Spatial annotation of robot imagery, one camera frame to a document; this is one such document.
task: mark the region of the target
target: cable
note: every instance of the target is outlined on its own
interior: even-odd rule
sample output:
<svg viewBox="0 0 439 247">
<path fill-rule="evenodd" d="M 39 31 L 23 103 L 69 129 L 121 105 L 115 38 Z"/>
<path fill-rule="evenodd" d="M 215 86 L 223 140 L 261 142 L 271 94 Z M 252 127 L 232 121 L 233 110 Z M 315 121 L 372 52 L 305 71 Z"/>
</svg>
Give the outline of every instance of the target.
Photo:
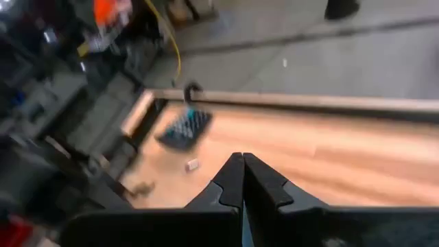
<svg viewBox="0 0 439 247">
<path fill-rule="evenodd" d="M 169 39 L 172 42 L 172 46 L 174 46 L 174 50 L 175 50 L 176 55 L 177 55 L 178 66 L 177 66 L 176 75 L 175 75 L 174 79 L 172 80 L 172 86 L 176 87 L 177 79 L 180 77 L 180 74 L 181 74 L 181 57 L 180 57 L 180 50 L 178 49 L 176 39 L 174 38 L 174 35 L 172 35 L 172 31 L 169 28 L 168 24 L 166 23 L 166 20 L 161 16 L 161 14 L 158 12 L 158 10 L 156 9 L 156 6 L 154 6 L 154 4 L 151 2 L 151 0 L 145 0 L 145 2 L 146 2 L 146 4 L 148 4 L 148 7 L 150 7 L 151 11 L 156 16 L 157 21 L 160 21 L 160 20 L 163 21 L 164 26 L 165 26 L 165 31 L 167 32 L 167 35 L 169 36 Z"/>
</svg>

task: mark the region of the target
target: red object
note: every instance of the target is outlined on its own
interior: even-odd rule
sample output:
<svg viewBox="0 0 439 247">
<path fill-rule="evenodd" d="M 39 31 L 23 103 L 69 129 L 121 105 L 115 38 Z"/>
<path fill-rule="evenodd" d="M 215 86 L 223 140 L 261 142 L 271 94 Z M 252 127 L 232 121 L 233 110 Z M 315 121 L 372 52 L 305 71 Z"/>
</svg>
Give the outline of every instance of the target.
<svg viewBox="0 0 439 247">
<path fill-rule="evenodd" d="M 108 24 L 116 12 L 116 0 L 95 0 L 94 11 L 97 25 Z"/>
<path fill-rule="evenodd" d="M 0 224 L 0 246 L 20 247 L 32 234 L 33 226 L 19 218 Z"/>
</svg>

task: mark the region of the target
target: wooden board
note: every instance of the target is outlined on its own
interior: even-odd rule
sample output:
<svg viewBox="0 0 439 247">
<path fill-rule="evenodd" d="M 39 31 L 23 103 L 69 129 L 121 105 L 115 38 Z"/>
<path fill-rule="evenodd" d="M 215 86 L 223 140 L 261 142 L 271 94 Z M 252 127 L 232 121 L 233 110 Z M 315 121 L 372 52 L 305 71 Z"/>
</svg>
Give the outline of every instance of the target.
<svg viewBox="0 0 439 247">
<path fill-rule="evenodd" d="M 202 104 L 214 119 L 188 153 L 154 138 L 183 110 L 170 103 L 122 183 L 154 182 L 136 208 L 184 207 L 233 152 L 252 152 L 294 184 L 334 205 L 439 205 L 439 126 Z M 200 168 L 187 174 L 194 158 Z"/>
<path fill-rule="evenodd" d="M 181 90 L 149 90 L 155 98 L 183 99 Z M 349 110 L 384 110 L 402 113 L 439 113 L 436 99 L 389 99 L 378 97 L 337 97 L 324 95 L 291 95 L 280 93 L 231 93 L 202 91 L 192 94 L 192 99 L 202 102 L 220 102 L 254 105 L 277 105 Z"/>
</svg>

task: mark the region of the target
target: black hook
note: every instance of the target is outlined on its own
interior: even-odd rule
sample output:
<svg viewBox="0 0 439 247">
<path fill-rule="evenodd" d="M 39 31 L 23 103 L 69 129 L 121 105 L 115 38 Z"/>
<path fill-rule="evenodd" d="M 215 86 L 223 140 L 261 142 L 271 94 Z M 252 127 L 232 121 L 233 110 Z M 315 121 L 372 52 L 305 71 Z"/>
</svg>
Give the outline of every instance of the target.
<svg viewBox="0 0 439 247">
<path fill-rule="evenodd" d="M 183 95 L 184 95 L 184 99 L 186 104 L 190 105 L 192 104 L 192 92 L 201 92 L 203 91 L 202 87 L 196 82 L 196 81 L 191 81 L 190 83 L 188 83 L 185 88 L 183 89 Z"/>
</svg>

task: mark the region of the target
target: concrete floor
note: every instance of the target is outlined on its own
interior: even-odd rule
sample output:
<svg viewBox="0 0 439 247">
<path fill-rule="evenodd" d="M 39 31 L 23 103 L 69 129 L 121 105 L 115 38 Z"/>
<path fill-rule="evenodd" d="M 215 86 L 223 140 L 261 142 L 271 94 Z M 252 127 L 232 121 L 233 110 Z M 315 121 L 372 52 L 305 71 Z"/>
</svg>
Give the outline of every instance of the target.
<svg viewBox="0 0 439 247">
<path fill-rule="evenodd" d="M 215 91 L 439 98 L 437 0 L 362 0 L 355 16 L 337 23 L 323 19 L 326 3 L 215 1 L 218 18 L 176 34 L 180 82 Z M 170 88 L 175 69 L 174 56 L 159 58 L 145 85 Z"/>
</svg>

